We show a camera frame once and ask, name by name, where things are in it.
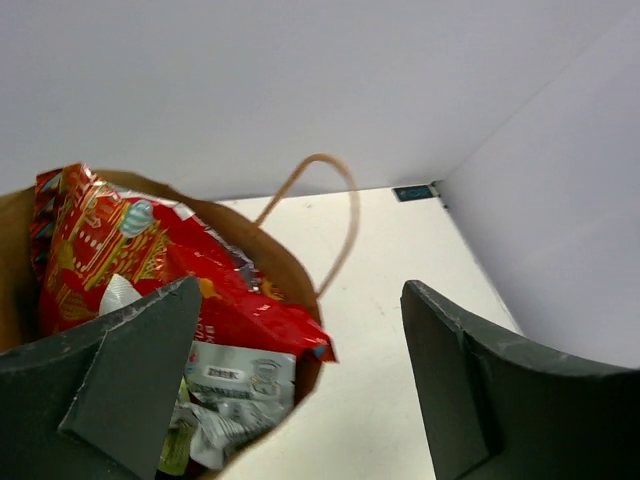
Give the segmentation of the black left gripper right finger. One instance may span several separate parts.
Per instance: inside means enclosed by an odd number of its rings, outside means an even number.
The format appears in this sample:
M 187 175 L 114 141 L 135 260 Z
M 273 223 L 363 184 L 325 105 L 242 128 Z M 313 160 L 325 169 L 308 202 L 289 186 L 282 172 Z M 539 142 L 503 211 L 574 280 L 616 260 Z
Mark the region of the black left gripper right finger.
M 439 479 L 635 479 L 639 374 L 531 341 L 426 284 L 401 295 Z

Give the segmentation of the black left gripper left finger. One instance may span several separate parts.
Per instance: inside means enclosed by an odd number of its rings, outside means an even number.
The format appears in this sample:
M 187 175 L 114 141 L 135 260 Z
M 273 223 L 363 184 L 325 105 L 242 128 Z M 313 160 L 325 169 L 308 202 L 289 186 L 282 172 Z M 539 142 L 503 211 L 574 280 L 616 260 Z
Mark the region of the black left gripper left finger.
M 154 478 L 200 304 L 184 278 L 2 354 L 2 478 Z

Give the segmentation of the green snack packet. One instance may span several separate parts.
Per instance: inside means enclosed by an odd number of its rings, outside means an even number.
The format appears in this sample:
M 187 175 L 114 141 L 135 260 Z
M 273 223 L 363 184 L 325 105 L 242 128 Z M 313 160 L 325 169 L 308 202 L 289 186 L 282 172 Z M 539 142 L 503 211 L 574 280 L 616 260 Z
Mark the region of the green snack packet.
M 158 471 L 169 476 L 182 476 L 190 460 L 190 444 L 194 427 L 182 417 L 181 410 L 183 404 L 189 401 L 186 382 L 182 379 L 158 464 Z

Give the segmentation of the light blue snack packet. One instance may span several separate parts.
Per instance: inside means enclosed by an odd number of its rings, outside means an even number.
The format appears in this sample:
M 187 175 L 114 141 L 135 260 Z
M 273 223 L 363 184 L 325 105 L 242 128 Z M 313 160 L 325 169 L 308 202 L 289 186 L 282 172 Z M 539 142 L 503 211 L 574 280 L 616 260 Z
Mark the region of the light blue snack packet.
M 294 406 L 295 373 L 292 354 L 193 342 L 183 375 L 190 401 L 181 407 L 194 427 L 190 460 L 220 471 L 278 426 Z

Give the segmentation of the large red candy bag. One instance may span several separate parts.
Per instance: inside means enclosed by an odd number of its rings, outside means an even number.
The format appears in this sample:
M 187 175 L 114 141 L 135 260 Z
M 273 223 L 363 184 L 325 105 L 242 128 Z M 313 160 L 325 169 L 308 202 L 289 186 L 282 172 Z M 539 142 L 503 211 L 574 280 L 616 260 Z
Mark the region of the large red candy bag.
M 202 295 L 196 340 L 335 359 L 308 309 L 192 209 L 110 184 L 83 164 L 37 177 L 31 245 L 43 336 L 97 318 L 116 277 L 145 296 L 192 276 Z

